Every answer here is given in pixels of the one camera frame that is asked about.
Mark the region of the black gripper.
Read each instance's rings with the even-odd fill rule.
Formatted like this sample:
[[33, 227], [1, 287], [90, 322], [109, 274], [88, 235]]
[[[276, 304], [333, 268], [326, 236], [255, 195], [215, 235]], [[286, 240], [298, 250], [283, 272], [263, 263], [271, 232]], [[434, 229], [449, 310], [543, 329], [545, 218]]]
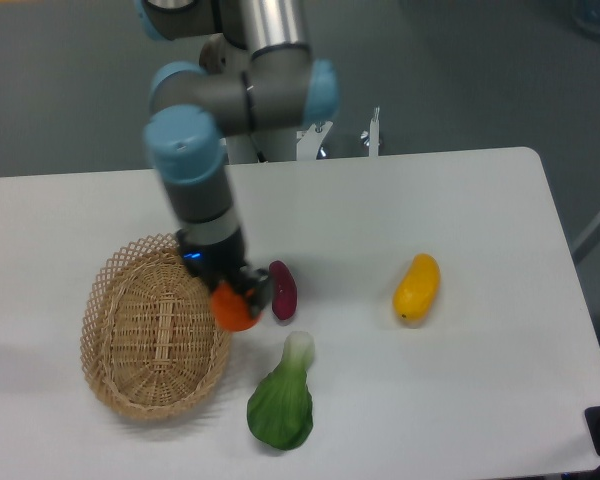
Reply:
[[176, 232], [177, 250], [188, 273], [204, 283], [213, 294], [219, 283], [233, 277], [233, 289], [247, 307], [251, 319], [258, 318], [273, 298], [272, 277], [265, 268], [242, 268], [246, 245], [238, 228], [220, 242], [202, 245], [186, 239], [185, 230]]

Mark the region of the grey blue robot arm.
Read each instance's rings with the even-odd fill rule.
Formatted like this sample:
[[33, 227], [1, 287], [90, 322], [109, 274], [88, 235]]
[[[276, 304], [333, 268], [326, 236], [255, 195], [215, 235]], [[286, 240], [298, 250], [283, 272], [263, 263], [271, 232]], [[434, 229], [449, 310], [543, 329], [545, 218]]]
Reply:
[[335, 69], [313, 57], [299, 1], [139, 1], [135, 8], [153, 39], [216, 34], [246, 55], [242, 67], [225, 57], [215, 66], [162, 67], [143, 140], [180, 225], [185, 267], [208, 288], [224, 328], [248, 329], [271, 302], [272, 281], [247, 261], [222, 143], [331, 120], [339, 107]]

